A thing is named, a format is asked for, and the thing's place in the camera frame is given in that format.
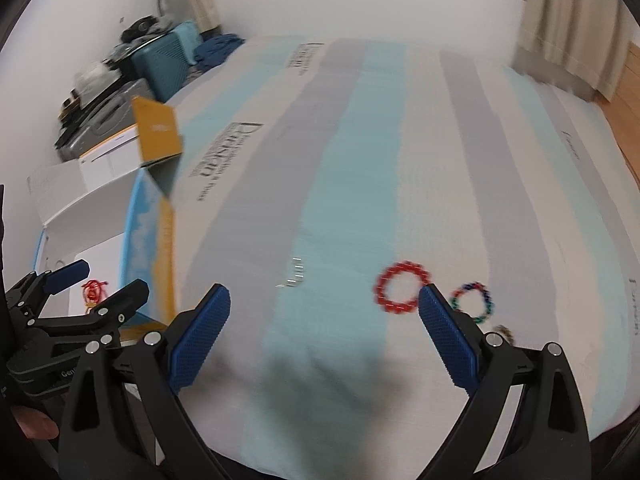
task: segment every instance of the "blue textured pad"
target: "blue textured pad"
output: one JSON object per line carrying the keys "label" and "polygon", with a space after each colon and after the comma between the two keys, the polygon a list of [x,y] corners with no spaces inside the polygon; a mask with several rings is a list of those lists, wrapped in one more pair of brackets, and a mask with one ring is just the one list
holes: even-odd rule
{"label": "blue textured pad", "polygon": [[229,291],[219,286],[185,330],[171,354],[168,382],[174,394],[193,384],[230,310]]}
{"label": "blue textured pad", "polygon": [[88,275],[89,264],[84,260],[78,260],[47,276],[44,283],[44,292],[46,294],[57,294],[86,279]]}
{"label": "blue textured pad", "polygon": [[471,395],[478,388],[478,358],[439,298],[425,286],[418,297],[418,313],[453,383]]}

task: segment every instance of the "wooden floor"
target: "wooden floor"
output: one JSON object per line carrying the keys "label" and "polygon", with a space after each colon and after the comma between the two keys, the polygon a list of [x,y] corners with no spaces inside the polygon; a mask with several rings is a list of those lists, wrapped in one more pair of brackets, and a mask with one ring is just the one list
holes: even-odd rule
{"label": "wooden floor", "polygon": [[630,44],[620,85],[611,102],[600,94],[596,94],[595,102],[607,117],[626,164],[640,186],[640,47]]}

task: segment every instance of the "open box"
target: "open box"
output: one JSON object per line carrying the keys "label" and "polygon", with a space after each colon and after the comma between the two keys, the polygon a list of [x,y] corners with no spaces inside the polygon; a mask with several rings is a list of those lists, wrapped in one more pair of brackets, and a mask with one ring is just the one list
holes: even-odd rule
{"label": "open box", "polygon": [[[42,168],[29,177],[42,220],[34,270],[89,263],[87,280],[106,282],[108,296],[139,278],[149,286],[145,306],[128,322],[141,333],[176,315],[173,290],[174,212],[159,182],[170,182],[181,142],[171,107],[133,99],[136,125],[105,140],[79,160]],[[47,301],[41,314],[81,316],[82,285]]]}

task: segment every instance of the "bed sheet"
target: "bed sheet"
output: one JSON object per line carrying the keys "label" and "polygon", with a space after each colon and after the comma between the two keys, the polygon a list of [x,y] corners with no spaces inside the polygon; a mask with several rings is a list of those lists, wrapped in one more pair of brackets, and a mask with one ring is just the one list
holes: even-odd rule
{"label": "bed sheet", "polygon": [[249,41],[170,104],[177,304],[232,297],[180,396],[217,452],[290,480],[418,476],[466,394],[417,313],[378,304],[405,260],[447,298],[482,283],[483,331],[558,341],[592,437],[638,406],[640,193],[596,106],[451,52],[300,37]]}

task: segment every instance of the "gray stripe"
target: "gray stripe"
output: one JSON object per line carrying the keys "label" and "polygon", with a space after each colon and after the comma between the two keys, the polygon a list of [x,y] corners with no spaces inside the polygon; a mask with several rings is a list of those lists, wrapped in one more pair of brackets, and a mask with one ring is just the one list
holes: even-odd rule
{"label": "gray stripe", "polygon": [[[556,133],[558,133],[562,143],[567,148],[575,167],[580,173],[580,177],[598,204],[602,220],[607,227],[609,236],[620,258],[620,268],[624,274],[626,300],[629,306],[628,314],[630,317],[635,316],[637,313],[633,312],[636,308],[634,304],[634,291],[640,280],[640,264],[636,259],[633,245],[626,232],[622,218],[620,218],[618,208],[611,199],[609,191],[604,185],[589,152],[584,147],[571,117],[569,117],[569,114],[562,106],[554,90],[546,85],[537,85],[537,88],[546,113],[556,127]],[[638,386],[640,384],[640,360],[638,359],[638,354],[640,352],[640,338],[638,337],[636,324],[630,322],[628,325],[629,339],[632,345],[628,361],[628,379],[625,396],[616,412],[614,417],[615,421],[623,420],[638,407]]]}
{"label": "gray stripe", "polygon": [[475,64],[458,54],[440,58],[489,259],[495,314],[483,328],[503,324],[518,346],[541,348],[558,339],[558,325],[556,284],[535,211]]}
{"label": "gray stripe", "polygon": [[[296,228],[324,149],[356,85],[367,43],[339,40],[268,132],[229,193],[191,266],[194,290],[220,282],[231,316],[196,385],[181,397],[204,441],[239,459],[244,411],[258,378],[276,285],[290,274]],[[196,304],[190,288],[184,304]]]}

